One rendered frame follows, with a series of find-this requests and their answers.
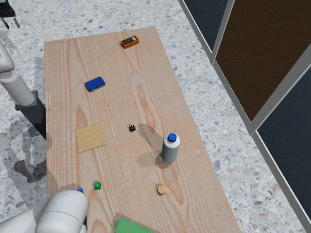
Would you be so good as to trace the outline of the orange digital multimeter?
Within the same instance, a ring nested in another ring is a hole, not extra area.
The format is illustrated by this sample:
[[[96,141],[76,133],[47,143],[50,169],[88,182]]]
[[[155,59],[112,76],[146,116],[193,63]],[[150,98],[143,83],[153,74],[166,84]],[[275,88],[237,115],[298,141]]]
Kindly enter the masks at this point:
[[[121,45],[126,49],[139,43],[139,39],[134,35],[121,41]]]

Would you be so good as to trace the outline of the black die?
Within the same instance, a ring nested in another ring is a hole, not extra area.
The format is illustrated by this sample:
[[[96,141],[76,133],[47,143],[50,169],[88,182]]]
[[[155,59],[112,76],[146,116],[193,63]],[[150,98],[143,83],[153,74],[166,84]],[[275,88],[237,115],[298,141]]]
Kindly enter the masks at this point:
[[[134,125],[131,125],[131,126],[129,126],[129,129],[130,129],[131,131],[134,131],[136,128],[135,128]]]

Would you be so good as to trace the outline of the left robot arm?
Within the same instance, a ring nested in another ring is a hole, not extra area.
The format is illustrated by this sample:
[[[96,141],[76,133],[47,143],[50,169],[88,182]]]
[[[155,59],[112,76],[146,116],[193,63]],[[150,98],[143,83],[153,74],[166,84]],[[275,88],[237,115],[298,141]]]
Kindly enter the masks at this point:
[[[0,40],[0,83],[17,105],[27,106],[35,97],[14,68],[14,62]]]

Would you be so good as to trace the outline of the green die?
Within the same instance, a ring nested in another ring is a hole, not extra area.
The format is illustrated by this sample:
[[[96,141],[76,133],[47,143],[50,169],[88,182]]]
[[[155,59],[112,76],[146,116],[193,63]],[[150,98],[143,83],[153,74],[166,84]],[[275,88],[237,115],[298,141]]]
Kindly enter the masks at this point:
[[[101,183],[100,182],[95,183],[94,188],[95,189],[100,189],[101,188]]]

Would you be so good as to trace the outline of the tan square mat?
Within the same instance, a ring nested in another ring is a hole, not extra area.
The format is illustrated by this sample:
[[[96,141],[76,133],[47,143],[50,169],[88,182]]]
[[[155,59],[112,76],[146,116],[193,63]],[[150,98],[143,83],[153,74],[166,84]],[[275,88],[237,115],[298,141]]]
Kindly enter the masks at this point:
[[[79,153],[107,145],[101,123],[75,130]]]

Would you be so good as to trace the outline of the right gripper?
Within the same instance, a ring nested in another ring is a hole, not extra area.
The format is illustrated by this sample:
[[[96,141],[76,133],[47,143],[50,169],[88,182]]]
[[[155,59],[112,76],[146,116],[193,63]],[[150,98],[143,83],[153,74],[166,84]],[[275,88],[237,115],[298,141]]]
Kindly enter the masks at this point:
[[[86,233],[86,232],[87,232],[87,225],[86,225],[86,218],[85,218],[80,233]]]

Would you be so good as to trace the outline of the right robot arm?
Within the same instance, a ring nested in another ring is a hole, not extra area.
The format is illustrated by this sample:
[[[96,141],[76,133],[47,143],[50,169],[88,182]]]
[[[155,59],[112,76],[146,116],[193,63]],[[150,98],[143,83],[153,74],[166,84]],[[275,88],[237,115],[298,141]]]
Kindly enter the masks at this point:
[[[62,190],[0,222],[0,233],[80,233],[88,205],[83,192]]]

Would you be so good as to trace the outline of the small tan cylinder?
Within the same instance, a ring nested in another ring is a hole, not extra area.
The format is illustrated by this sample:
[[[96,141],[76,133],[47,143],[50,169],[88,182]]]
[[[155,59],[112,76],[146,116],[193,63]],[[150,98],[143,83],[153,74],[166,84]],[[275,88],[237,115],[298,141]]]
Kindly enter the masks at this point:
[[[163,195],[163,194],[165,193],[165,187],[160,186],[160,187],[158,188],[158,193],[159,193],[160,195]]]

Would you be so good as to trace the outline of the white plastic bottle with blue cap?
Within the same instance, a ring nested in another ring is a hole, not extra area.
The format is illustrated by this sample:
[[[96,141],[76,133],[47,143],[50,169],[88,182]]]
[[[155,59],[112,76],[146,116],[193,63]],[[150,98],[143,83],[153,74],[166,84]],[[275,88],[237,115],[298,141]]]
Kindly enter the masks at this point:
[[[168,133],[163,138],[162,159],[166,162],[173,162],[178,153],[180,137],[175,133]]]

